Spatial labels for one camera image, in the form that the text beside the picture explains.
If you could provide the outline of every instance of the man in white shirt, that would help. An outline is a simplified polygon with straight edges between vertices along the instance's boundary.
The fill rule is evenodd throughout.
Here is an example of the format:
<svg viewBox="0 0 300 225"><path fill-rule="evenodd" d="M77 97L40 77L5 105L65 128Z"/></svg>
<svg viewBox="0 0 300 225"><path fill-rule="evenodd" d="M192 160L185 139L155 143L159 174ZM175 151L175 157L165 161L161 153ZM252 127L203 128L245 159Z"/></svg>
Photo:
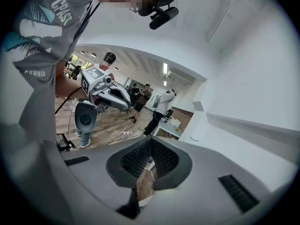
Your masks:
<svg viewBox="0 0 300 225"><path fill-rule="evenodd" d="M163 93L160 96L158 107L154 110L152 121L146 127L143 136L147 136L154 131L161 118L165 115L169 103L173 101L175 96L176 94L173 89L167 91L166 93Z"/></svg>

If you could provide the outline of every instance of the person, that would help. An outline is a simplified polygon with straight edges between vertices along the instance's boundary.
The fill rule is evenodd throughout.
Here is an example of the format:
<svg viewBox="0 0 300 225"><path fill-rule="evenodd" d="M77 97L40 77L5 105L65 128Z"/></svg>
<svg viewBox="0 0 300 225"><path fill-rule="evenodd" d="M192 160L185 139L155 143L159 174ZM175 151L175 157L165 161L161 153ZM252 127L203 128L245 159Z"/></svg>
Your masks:
<svg viewBox="0 0 300 225"><path fill-rule="evenodd" d="M87 67L92 68L94 66L99 66L99 68L103 71L106 71L109 69L109 67L116 61L116 55L112 52L108 52L105 57L103 58L103 62L100 64L91 64ZM114 80L114 76L112 73L109 74L109 76Z"/></svg>
<svg viewBox="0 0 300 225"><path fill-rule="evenodd" d="M71 78L73 80L77 80L77 76L80 72L81 72L81 66L79 66L79 65L75 66L75 68L73 69L73 72L71 74Z"/></svg>
<svg viewBox="0 0 300 225"><path fill-rule="evenodd" d="M143 136L147 136L154 131L154 129L159 124L159 121L165 115L165 113L168 109L169 103L173 101L175 96L176 96L176 94L173 89L167 91L166 93L163 93L160 96L158 107L154 110L153 115L152 115L152 120L146 127L145 131L143 132L143 134L142 134Z"/></svg>
<svg viewBox="0 0 300 225"><path fill-rule="evenodd" d="M99 68L103 71L106 71L107 69L109 69L109 67L116 61L116 55L112 52L108 52L104 59L103 62L99 65ZM109 74L109 76L114 80L114 76L113 74ZM78 77L78 81L81 83L81 79L82 79L82 74L81 76ZM77 133L76 135L78 137L81 137L80 139L80 148L85 149L88 146L90 146L91 140L90 140L90 133L83 133L82 131L80 131L79 129L76 129Z"/></svg>
<svg viewBox="0 0 300 225"><path fill-rule="evenodd" d="M130 89L130 93L137 95L140 92L139 88L137 87L136 83L133 84L133 87Z"/></svg>
<svg viewBox="0 0 300 225"><path fill-rule="evenodd" d="M71 61L72 61L72 57L73 57L73 55L70 57L69 61L66 62L65 68L69 68Z"/></svg>
<svg viewBox="0 0 300 225"><path fill-rule="evenodd" d="M22 109L19 125L39 139L56 144L55 95L68 97L81 87L64 74L66 62L84 31L93 0L28 0L15 16L11 31L2 41L3 51L33 88ZM132 2L138 7L156 6L161 0L102 0ZM87 96L83 89L72 98Z"/></svg>
<svg viewBox="0 0 300 225"><path fill-rule="evenodd" d="M150 85L146 84L145 85L145 90L140 92L140 98L137 100L136 105L135 105L135 113L131 119L134 119L133 123L136 123L137 118L140 115L141 109L146 105L147 101L151 98L152 93L150 92Z"/></svg>

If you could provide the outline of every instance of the vent grille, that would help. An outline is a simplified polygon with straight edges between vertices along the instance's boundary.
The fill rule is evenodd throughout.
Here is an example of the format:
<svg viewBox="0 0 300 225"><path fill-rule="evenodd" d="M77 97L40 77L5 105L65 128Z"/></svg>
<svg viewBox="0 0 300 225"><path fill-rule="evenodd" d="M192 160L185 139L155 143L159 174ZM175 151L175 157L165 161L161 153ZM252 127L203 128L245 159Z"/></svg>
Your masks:
<svg viewBox="0 0 300 225"><path fill-rule="evenodd" d="M226 175L218 179L243 213L259 203L232 175Z"/></svg>
<svg viewBox="0 0 300 225"><path fill-rule="evenodd" d="M88 161L88 160L89 160L88 157L83 156L83 157L77 157L77 158L65 160L65 163L66 163L66 165L69 167L69 166L71 166L71 165L75 165L75 164L78 164L78 163L82 163L82 162L85 162L85 161Z"/></svg>

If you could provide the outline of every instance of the ceiling light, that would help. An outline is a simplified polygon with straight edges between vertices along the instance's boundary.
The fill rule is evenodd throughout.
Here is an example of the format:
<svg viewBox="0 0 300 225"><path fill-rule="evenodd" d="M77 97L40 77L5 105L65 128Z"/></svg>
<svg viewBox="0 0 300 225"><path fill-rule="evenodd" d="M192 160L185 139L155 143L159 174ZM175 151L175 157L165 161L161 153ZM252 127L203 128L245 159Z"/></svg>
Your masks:
<svg viewBox="0 0 300 225"><path fill-rule="evenodd" d="M168 73L168 64L164 63L164 74Z"/></svg>

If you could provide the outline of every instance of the black strap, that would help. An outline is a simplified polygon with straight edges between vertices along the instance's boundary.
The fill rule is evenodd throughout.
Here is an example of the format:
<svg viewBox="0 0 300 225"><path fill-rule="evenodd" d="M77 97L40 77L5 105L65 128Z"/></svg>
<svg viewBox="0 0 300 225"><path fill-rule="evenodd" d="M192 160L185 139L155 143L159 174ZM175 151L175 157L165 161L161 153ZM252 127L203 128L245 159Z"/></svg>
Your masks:
<svg viewBox="0 0 300 225"><path fill-rule="evenodd" d="M77 37L81 35L81 33L84 31L85 27L88 25L88 22L90 20L90 18L92 17L92 15L94 14L94 12L96 11L96 9L99 7L99 5L101 4L101 2L99 2L96 7L94 8L94 10L91 12L92 7L93 7L93 1L90 2L90 5L88 7L87 13L84 16L84 19L81 23L80 28L78 29L78 31L76 32L75 36L74 36L74 40L76 41Z"/></svg>

